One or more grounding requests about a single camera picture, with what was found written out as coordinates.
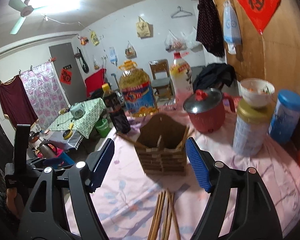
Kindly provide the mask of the person's left hand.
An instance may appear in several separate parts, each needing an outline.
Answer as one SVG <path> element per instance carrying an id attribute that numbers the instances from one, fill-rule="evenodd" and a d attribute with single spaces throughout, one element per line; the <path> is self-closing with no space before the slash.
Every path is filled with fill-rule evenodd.
<path id="1" fill-rule="evenodd" d="M 6 196 L 6 205 L 8 209 L 20 219 L 24 210 L 24 204 L 21 195 L 17 192 L 16 188 L 10 188 L 7 189 Z"/>

